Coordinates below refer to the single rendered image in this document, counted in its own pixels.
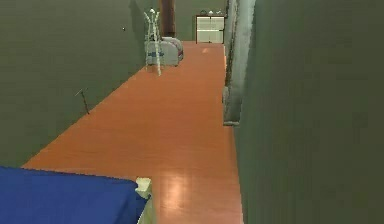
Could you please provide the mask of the blue covered bed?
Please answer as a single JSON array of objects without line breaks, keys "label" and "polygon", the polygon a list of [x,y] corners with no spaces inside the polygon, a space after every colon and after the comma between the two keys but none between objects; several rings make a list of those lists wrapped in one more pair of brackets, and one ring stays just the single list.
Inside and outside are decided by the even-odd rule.
[{"label": "blue covered bed", "polygon": [[0,224],[157,224],[152,181],[0,166]]}]

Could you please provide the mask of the brown room door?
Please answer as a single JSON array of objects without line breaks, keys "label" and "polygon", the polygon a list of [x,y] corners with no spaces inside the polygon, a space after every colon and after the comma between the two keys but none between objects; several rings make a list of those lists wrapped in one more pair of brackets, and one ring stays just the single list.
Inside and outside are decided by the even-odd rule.
[{"label": "brown room door", "polygon": [[174,37],[175,32],[175,3],[174,0],[160,0],[160,15],[162,35]]}]

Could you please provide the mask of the grey room door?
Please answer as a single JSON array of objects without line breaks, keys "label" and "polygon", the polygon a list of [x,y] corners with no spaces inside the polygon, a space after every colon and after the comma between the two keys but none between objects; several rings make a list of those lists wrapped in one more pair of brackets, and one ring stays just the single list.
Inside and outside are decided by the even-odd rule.
[{"label": "grey room door", "polygon": [[256,0],[228,0],[224,31],[226,73],[222,93],[225,126],[240,123],[255,3]]}]

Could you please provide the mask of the white chest of drawers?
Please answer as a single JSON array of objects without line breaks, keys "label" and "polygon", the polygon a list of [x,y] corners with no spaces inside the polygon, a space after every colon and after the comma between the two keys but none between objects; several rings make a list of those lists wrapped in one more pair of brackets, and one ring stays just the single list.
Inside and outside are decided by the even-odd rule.
[{"label": "white chest of drawers", "polygon": [[223,16],[197,16],[197,43],[224,43],[225,18]]}]

